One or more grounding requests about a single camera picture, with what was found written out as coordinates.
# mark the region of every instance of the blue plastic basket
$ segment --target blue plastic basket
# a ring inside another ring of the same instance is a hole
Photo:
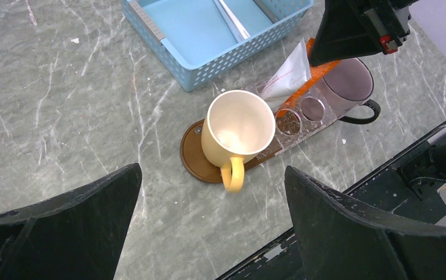
[[[122,0],[124,13],[186,91],[285,37],[313,0],[225,0],[250,37],[237,43],[213,0]]]

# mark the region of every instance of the gray mug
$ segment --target gray mug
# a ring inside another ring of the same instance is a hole
[[[371,72],[358,58],[342,60],[316,84],[328,105],[340,121],[351,124],[370,124],[381,112],[379,104],[369,98],[374,89]],[[373,112],[369,118],[346,117],[355,106],[367,106]]]

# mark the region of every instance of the black mug handle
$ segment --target black mug handle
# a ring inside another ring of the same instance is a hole
[[[363,104],[363,106],[371,108],[374,115],[370,118],[343,117],[340,119],[340,121],[344,121],[349,124],[370,124],[379,117],[379,114],[381,113],[381,106],[376,101],[369,99]]]

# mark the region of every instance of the gray marble surface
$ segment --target gray marble surface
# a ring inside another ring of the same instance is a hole
[[[0,212],[140,162],[144,181],[116,279],[221,275],[291,227],[287,165],[344,190],[446,119],[446,59],[411,21],[399,52],[363,58],[379,120],[336,123],[248,172],[236,195],[192,178],[179,159],[185,129],[223,89],[270,76],[302,36],[314,36],[317,2],[282,42],[186,93],[120,0],[0,0]]]

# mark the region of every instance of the circular slot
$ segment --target circular slot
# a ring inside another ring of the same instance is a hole
[[[304,98],[300,108],[304,117],[309,121],[321,121],[325,116],[324,104],[314,97]]]
[[[276,117],[276,128],[285,135],[294,136],[301,131],[301,122],[299,116],[289,109],[278,111]]]

